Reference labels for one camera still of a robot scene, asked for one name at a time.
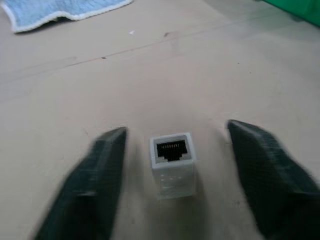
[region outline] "light blue cloth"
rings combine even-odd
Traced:
[[[133,0],[4,0],[12,30],[25,32],[58,17],[82,20],[120,8]]]

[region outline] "floor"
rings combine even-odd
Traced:
[[[320,31],[252,0],[136,0],[12,34],[0,10],[0,232],[31,238],[101,133],[130,130],[115,240],[262,239],[228,119],[275,133],[320,180]],[[157,201],[148,139],[191,132],[198,194]]]

